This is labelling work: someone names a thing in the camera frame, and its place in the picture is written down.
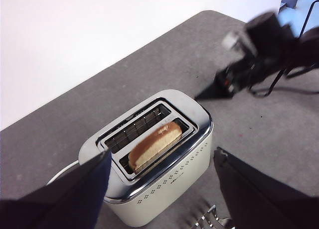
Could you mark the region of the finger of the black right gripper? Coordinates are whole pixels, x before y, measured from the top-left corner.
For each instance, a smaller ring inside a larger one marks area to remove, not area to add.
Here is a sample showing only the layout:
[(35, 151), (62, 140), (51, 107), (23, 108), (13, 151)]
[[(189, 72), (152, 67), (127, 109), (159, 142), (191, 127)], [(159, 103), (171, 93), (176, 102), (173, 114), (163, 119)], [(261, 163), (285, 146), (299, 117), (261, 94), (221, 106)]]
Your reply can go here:
[(215, 100), (215, 99), (230, 99), (233, 97), (230, 90), (231, 82), (223, 77), (216, 76), (213, 82), (206, 87), (202, 92), (197, 94), (195, 100)]

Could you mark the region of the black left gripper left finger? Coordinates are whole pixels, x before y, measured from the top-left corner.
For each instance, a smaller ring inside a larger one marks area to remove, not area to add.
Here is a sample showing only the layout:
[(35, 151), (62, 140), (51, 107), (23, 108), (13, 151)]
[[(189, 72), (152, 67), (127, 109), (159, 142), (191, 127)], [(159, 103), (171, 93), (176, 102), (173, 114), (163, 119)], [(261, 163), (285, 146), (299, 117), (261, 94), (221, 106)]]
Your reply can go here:
[(103, 152), (20, 199), (0, 202), (2, 229), (92, 229), (108, 188), (111, 154)]

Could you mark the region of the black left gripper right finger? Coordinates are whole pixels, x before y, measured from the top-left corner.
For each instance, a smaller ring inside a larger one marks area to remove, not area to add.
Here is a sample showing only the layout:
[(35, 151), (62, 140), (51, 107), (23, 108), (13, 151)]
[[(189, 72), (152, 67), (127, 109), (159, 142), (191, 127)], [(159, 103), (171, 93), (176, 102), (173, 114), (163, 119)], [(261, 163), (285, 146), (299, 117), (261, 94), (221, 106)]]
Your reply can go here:
[(319, 199), (308, 196), (218, 147), (220, 190), (238, 229), (317, 229)]

